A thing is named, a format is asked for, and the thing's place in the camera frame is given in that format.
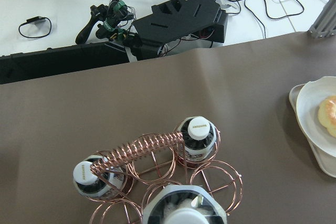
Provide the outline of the white round plate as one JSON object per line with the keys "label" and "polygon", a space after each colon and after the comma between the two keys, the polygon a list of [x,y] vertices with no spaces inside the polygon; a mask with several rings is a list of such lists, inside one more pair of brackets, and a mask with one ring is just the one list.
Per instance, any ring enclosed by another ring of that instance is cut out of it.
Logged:
{"label": "white round plate", "polygon": [[331,156],[335,156],[335,137],[318,120],[320,103],[335,95],[335,77],[326,76],[307,82],[296,101],[296,116],[304,135],[312,143]]}

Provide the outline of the aluminium frame post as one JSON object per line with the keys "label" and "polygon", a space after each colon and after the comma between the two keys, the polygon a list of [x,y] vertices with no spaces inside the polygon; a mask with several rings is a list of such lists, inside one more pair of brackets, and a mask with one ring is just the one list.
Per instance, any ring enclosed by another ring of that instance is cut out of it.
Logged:
{"label": "aluminium frame post", "polygon": [[335,0],[329,0],[316,21],[309,28],[312,38],[325,38],[335,35]]}

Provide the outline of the tea bottle far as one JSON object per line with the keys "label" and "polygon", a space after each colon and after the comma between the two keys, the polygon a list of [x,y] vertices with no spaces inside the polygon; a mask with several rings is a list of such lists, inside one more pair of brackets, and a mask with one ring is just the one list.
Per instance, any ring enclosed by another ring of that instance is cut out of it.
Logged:
{"label": "tea bottle far", "polygon": [[[107,200],[118,195],[118,192],[111,186],[100,180],[94,175],[90,166],[93,162],[101,159],[101,155],[90,155],[85,160],[79,162],[73,169],[73,183],[79,194],[90,197],[92,199]],[[120,172],[126,172],[124,167],[111,167],[112,171],[117,173],[104,173],[103,177],[113,184],[119,190],[122,189],[125,176]]]}

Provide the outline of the tea bottle middle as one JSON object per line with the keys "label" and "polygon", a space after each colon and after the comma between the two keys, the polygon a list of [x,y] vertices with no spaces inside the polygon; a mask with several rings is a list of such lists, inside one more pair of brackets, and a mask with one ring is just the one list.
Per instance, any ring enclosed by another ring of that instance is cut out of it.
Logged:
{"label": "tea bottle middle", "polygon": [[184,140],[184,149],[177,153],[177,160],[182,165],[197,168],[216,156],[220,144],[219,131],[205,117],[187,117],[176,130],[182,133]]}

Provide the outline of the tea bottle white cap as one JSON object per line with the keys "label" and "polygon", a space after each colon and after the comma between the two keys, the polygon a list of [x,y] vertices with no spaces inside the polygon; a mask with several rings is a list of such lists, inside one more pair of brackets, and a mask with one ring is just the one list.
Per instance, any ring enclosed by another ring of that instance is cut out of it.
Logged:
{"label": "tea bottle white cap", "polygon": [[142,223],[227,223],[227,217],[202,187],[167,185],[143,209]]}

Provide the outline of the glazed donut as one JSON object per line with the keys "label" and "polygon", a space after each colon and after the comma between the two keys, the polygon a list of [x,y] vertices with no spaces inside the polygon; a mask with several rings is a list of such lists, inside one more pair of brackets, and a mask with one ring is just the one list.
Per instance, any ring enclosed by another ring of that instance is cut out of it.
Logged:
{"label": "glazed donut", "polygon": [[329,96],[319,105],[318,119],[329,134],[335,137],[335,96]]}

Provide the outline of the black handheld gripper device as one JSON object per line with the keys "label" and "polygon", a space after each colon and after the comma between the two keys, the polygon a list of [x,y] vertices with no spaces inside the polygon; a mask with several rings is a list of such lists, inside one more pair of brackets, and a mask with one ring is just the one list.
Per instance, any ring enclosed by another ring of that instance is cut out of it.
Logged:
{"label": "black handheld gripper device", "polygon": [[122,0],[110,0],[109,5],[92,5],[90,7],[90,20],[77,35],[76,44],[80,45],[87,42],[97,22],[102,22],[102,24],[98,24],[97,38],[122,41],[128,35],[128,32],[121,28],[119,24],[135,18],[135,14],[129,9],[130,7]]}

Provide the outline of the black plastic platform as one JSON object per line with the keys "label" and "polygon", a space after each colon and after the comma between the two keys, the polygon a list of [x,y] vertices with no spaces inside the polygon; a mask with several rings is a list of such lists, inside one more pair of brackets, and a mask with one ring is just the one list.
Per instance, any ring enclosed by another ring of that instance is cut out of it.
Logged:
{"label": "black plastic platform", "polygon": [[215,0],[169,0],[152,13],[121,22],[122,41],[96,37],[97,22],[85,44],[1,57],[1,84],[128,63],[127,49],[138,61],[165,54],[168,43],[192,35],[222,43],[228,15]]}

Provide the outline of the cream serving tray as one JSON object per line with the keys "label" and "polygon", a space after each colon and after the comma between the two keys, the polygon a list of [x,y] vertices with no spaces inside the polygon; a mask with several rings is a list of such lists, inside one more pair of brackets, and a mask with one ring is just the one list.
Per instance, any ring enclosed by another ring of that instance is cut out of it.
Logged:
{"label": "cream serving tray", "polygon": [[[294,86],[289,91],[288,99],[289,99],[289,102],[290,102],[296,116],[297,116],[297,113],[296,113],[297,97],[298,97],[301,89],[303,88],[303,86],[304,86],[304,84]],[[307,141],[310,145],[310,148],[313,152],[313,155],[314,155],[320,169],[324,173],[326,173],[328,176],[335,178],[335,157],[329,155],[328,153],[326,153],[325,151],[323,151],[322,149],[317,147],[315,144],[313,144],[311,139],[309,139],[308,137],[306,137],[306,139],[307,139]]]}

